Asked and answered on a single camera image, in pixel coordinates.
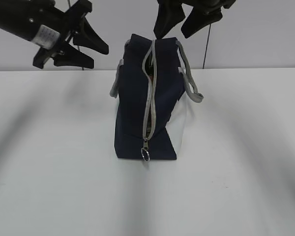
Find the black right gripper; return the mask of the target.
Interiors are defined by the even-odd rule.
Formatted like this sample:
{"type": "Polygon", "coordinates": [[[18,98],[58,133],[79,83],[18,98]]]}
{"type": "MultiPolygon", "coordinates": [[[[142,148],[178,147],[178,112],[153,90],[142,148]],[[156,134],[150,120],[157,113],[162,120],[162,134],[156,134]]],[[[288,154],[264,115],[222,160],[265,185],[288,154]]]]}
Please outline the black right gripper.
{"type": "Polygon", "coordinates": [[[223,15],[221,7],[229,9],[236,0],[158,0],[158,13],[153,32],[163,38],[173,27],[185,19],[182,4],[193,9],[181,27],[185,38],[189,38],[206,26],[218,22],[223,15]]]}

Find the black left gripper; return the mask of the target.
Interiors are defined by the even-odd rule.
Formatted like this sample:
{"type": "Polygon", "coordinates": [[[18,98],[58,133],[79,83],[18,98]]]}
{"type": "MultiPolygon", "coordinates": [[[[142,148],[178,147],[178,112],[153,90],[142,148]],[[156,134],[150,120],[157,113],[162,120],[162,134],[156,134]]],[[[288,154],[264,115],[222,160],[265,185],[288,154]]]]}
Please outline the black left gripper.
{"type": "Polygon", "coordinates": [[[108,44],[94,31],[85,16],[92,11],[88,0],[79,0],[65,12],[55,7],[54,0],[28,0],[28,21],[37,27],[31,42],[40,47],[32,65],[43,69],[52,59],[54,66],[94,69],[94,60],[70,45],[82,46],[101,54],[109,53],[108,44]]]}

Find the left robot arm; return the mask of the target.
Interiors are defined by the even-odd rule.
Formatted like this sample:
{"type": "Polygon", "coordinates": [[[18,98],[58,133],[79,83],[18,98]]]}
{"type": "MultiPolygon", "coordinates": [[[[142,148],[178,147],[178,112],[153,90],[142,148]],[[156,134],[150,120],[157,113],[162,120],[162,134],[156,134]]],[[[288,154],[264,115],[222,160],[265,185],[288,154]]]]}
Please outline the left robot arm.
{"type": "Polygon", "coordinates": [[[0,29],[39,46],[34,67],[43,69],[52,59],[56,67],[93,69],[93,58],[77,47],[107,55],[109,46],[86,19],[92,3],[78,0],[65,12],[55,4],[53,0],[0,0],[0,29]]]}

